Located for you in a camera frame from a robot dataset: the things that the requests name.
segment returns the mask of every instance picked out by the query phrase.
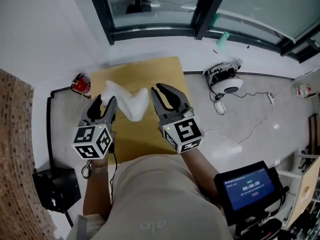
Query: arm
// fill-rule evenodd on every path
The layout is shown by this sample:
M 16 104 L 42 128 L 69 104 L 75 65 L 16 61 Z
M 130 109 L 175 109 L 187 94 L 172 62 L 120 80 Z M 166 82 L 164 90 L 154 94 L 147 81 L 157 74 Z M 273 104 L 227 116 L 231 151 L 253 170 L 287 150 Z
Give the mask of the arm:
M 103 173 L 93 172 L 95 168 L 108 165 L 108 156 L 106 155 L 105 157 L 106 161 L 92 161 L 92 174 L 87 180 L 83 202 L 83 215 L 99 214 L 107 221 L 111 211 L 108 170 Z
M 217 200 L 219 197 L 214 178 L 219 172 L 216 168 L 197 148 L 183 152 L 181 156 L 196 183 L 205 191 L 207 197 L 212 201 Z

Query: display screen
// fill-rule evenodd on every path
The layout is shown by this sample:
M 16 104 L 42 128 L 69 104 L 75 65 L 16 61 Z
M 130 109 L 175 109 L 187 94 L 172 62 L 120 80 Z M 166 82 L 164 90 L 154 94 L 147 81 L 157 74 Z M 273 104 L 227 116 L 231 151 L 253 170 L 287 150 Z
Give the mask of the display screen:
M 234 211 L 275 191 L 275 187 L 264 168 L 226 180 L 223 183 Z

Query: window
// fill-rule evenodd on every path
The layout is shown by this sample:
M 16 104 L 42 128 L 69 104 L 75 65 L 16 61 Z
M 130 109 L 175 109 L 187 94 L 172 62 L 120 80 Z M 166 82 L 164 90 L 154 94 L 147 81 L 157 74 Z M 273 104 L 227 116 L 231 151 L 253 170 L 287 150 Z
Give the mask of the window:
M 320 52 L 320 0 L 92 0 L 111 45 L 188 36 L 257 46 L 300 63 Z
M 115 28 L 191 24 L 198 0 L 108 0 Z

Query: beige shirt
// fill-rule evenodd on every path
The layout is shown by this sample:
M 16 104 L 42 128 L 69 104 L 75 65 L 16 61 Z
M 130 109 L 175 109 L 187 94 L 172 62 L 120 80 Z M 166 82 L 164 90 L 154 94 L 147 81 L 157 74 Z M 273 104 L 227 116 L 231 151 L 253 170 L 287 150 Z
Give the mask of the beige shirt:
M 225 218 L 200 193 L 180 155 L 120 164 L 113 191 L 107 222 L 99 215 L 80 216 L 67 240 L 232 239 Z

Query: white towel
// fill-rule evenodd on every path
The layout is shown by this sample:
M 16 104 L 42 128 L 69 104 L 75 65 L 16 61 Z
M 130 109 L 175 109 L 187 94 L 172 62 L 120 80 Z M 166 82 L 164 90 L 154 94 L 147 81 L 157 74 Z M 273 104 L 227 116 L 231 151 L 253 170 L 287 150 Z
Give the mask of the white towel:
M 101 93 L 101 100 L 107 106 L 110 99 L 115 96 L 119 109 L 125 116 L 133 122 L 140 121 L 149 105 L 149 95 L 147 88 L 141 88 L 132 95 L 125 88 L 112 81 L 106 81 L 106 88 Z

